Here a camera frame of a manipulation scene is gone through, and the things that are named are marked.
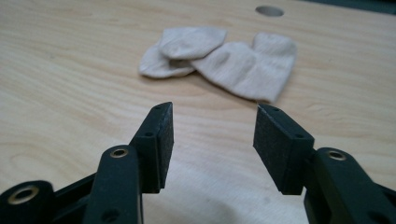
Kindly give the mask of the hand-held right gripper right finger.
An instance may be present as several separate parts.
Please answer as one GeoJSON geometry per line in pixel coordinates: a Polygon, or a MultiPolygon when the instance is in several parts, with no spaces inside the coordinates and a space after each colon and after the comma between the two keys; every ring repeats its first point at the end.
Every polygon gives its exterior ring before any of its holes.
{"type": "Polygon", "coordinates": [[[314,142],[314,137],[283,110],[258,105],[253,147],[282,194],[302,193],[304,160],[314,152],[314,142]]]}

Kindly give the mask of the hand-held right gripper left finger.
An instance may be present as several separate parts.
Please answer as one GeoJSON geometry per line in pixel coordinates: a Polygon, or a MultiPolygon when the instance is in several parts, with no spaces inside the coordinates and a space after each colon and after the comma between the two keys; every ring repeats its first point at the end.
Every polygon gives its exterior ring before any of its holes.
{"type": "Polygon", "coordinates": [[[143,193],[159,193],[165,188],[174,145],[173,103],[150,109],[130,145],[140,160],[143,193]]]}

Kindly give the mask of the beige ribbed sock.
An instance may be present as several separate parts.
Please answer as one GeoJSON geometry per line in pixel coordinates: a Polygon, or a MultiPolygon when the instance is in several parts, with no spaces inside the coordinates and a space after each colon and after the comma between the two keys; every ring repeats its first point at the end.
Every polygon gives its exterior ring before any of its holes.
{"type": "Polygon", "coordinates": [[[257,33],[252,45],[229,42],[191,65],[207,80],[232,94],[274,103],[283,91],[297,56],[286,36],[257,33]]]}

